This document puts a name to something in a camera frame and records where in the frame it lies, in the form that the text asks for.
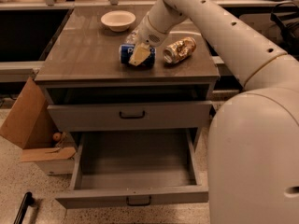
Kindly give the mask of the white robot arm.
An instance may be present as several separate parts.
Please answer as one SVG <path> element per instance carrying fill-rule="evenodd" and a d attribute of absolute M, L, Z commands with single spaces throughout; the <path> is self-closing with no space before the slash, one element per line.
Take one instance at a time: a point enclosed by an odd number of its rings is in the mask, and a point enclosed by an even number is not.
<path fill-rule="evenodd" d="M 211 224 L 299 224 L 299 62 L 212 0 L 157 0 L 138 26 L 158 46 L 190 19 L 243 86 L 208 133 Z"/>

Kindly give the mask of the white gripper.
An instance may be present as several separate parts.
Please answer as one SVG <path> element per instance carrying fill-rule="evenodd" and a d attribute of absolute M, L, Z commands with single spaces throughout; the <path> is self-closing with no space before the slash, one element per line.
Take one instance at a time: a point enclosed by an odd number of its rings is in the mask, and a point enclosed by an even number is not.
<path fill-rule="evenodd" d="M 169 34 L 169 24 L 165 16 L 147 14 L 137 26 L 138 42 L 133 47 L 129 64 L 139 66 L 150 56 L 150 46 L 158 47 Z"/>

